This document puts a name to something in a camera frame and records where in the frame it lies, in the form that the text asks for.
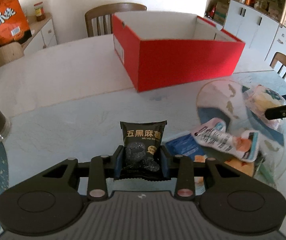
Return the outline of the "jar with red lid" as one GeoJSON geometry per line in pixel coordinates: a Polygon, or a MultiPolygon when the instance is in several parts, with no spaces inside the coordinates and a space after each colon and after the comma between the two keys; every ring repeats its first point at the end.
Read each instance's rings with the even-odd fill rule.
{"type": "Polygon", "coordinates": [[[43,2],[38,2],[34,4],[35,9],[35,15],[37,22],[40,22],[46,18],[44,8],[43,8],[43,2]]]}

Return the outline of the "red cardboard box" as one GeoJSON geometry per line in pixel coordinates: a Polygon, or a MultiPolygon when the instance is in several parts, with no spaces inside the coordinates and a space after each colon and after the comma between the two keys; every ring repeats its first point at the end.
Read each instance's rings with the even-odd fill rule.
{"type": "Polygon", "coordinates": [[[231,75],[245,43],[194,14],[113,15],[114,49],[137,92],[231,75]]]}

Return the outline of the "round fish pattern placemat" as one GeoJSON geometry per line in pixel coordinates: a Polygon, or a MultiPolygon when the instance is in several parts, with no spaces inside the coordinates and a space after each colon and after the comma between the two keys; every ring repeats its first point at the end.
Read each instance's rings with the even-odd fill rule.
{"type": "Polygon", "coordinates": [[[229,134],[240,136],[247,130],[260,133],[259,152],[254,162],[255,178],[276,186],[286,171],[286,118],[279,131],[268,128],[246,107],[243,92],[256,86],[227,80],[210,81],[202,86],[196,97],[199,120],[205,123],[220,118],[229,134]]]}

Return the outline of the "yellow cake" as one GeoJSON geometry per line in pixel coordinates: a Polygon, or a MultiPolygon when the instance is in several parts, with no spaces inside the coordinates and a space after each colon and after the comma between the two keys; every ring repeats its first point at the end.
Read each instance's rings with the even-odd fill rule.
{"type": "Polygon", "coordinates": [[[268,120],[265,117],[265,111],[269,108],[286,105],[286,100],[274,90],[263,85],[257,85],[243,92],[243,98],[246,107],[254,117],[262,121],[268,128],[279,131],[283,124],[281,119],[268,120]]]}

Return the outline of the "white wall cabinet unit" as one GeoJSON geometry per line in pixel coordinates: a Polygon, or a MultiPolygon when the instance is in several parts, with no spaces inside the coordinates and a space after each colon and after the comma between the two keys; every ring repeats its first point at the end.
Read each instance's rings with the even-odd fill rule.
{"type": "Polygon", "coordinates": [[[207,0],[205,17],[267,63],[286,55],[286,0],[207,0]]]}

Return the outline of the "white sideboard cabinet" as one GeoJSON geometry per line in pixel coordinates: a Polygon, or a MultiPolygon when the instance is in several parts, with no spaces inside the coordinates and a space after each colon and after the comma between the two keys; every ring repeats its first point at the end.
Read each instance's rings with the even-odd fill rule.
{"type": "Polygon", "coordinates": [[[25,56],[36,53],[39,50],[57,45],[52,15],[45,14],[45,19],[37,21],[36,16],[28,16],[32,37],[22,44],[25,56]]]}

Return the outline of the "blue snack packet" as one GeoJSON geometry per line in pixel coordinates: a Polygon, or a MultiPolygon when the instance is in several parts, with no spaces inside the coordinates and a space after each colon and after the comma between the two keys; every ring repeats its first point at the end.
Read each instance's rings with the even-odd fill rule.
{"type": "Polygon", "coordinates": [[[171,155],[187,156],[194,162],[204,163],[207,158],[207,155],[191,133],[167,140],[164,145],[171,155]]]}

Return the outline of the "brown wooden chair behind table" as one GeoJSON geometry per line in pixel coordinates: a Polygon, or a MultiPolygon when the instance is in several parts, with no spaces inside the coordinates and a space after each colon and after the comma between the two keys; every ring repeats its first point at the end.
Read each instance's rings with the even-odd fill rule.
{"type": "Polygon", "coordinates": [[[88,37],[113,33],[113,15],[116,12],[146,11],[147,7],[139,3],[121,2],[105,4],[88,10],[85,23],[88,37]]]}

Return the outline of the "orange snack bag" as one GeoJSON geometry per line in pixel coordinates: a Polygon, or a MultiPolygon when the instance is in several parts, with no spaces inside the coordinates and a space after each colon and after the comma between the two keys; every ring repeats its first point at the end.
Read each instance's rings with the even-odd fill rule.
{"type": "Polygon", "coordinates": [[[0,46],[11,42],[24,44],[31,37],[19,0],[0,0],[0,46]]]}

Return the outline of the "pink white snack packet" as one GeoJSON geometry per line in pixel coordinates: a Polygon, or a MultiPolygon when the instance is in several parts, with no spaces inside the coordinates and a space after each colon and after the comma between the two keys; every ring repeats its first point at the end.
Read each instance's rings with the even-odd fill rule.
{"type": "Polygon", "coordinates": [[[233,155],[243,162],[253,163],[257,159],[258,131],[247,130],[238,137],[227,133],[224,120],[213,118],[191,131],[191,135],[199,145],[233,155]]]}

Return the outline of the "black sesame snack packet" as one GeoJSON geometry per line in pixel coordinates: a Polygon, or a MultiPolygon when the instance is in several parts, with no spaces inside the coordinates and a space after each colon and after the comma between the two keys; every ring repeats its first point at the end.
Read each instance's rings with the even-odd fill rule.
{"type": "Polygon", "coordinates": [[[118,179],[164,181],[161,142],[167,121],[120,122],[123,134],[122,170],[118,179]]]}

